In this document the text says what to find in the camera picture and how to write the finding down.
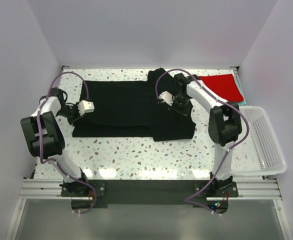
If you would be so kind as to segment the black t shirt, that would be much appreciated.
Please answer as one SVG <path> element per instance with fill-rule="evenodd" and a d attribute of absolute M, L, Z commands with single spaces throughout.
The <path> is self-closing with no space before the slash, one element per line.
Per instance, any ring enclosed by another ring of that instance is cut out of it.
<path fill-rule="evenodd" d="M 191 115 L 181 115 L 159 103 L 156 94 L 176 95 L 174 77 L 163 68 L 150 70 L 146 81 L 87 81 L 86 96 L 94 111 L 73 123 L 74 138 L 151 137 L 155 142 L 189 140 L 196 124 Z"/>

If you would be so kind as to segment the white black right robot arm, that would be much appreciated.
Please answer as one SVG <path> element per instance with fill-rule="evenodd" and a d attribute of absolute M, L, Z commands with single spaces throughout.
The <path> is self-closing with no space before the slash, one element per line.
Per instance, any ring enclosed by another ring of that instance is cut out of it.
<path fill-rule="evenodd" d="M 214 165 L 210 180 L 197 193 L 208 192 L 216 197 L 227 191 L 233 182 L 231 173 L 232 148 L 242 133 L 241 113 L 236 102 L 219 99 L 213 91 L 195 75 L 178 73 L 173 77 L 178 93 L 169 97 L 169 109 L 188 116 L 191 99 L 197 101 L 208 113 L 208 135 L 214 143 Z"/>

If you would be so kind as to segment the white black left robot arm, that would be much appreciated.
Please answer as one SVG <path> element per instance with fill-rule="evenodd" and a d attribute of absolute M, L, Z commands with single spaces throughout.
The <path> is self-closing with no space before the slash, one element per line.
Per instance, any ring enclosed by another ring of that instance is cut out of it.
<path fill-rule="evenodd" d="M 67 103 L 68 95 L 57 87 L 42 96 L 38 109 L 29 117 L 22 118 L 20 125 L 26 145 L 33 157 L 41 164 L 51 164 L 63 177 L 60 184 L 63 190 L 78 197 L 90 193 L 90 184 L 83 170 L 66 153 L 65 139 L 56 117 L 64 117 L 71 125 L 79 120 L 84 112 L 79 104 Z"/>

